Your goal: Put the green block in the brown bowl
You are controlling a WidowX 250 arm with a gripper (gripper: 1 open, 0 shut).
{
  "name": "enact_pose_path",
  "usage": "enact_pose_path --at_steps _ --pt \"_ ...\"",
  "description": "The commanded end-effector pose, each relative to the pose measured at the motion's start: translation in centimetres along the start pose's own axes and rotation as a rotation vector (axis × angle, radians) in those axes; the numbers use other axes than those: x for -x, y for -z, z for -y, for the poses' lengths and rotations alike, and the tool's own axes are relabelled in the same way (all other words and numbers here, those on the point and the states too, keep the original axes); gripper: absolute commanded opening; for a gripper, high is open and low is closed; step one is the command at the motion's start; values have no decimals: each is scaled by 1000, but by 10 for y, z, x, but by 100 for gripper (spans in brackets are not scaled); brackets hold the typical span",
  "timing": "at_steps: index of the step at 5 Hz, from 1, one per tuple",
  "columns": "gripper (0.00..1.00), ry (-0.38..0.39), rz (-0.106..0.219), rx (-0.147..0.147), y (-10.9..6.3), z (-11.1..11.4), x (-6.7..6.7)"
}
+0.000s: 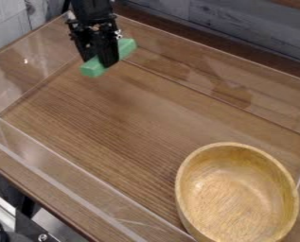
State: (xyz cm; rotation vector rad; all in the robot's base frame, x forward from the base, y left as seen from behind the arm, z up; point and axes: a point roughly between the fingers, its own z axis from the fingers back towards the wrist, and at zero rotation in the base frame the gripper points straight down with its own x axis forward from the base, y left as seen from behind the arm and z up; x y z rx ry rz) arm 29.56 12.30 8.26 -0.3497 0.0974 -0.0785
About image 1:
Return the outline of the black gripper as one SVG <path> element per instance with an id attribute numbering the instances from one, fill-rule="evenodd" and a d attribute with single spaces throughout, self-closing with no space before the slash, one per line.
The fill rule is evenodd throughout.
<path id="1" fill-rule="evenodd" d="M 65 24 L 80 58 L 88 61 L 98 54 L 103 67 L 108 68 L 119 60 L 118 40 L 120 39 L 111 0 L 68 0 L 68 2 L 72 15 Z"/>

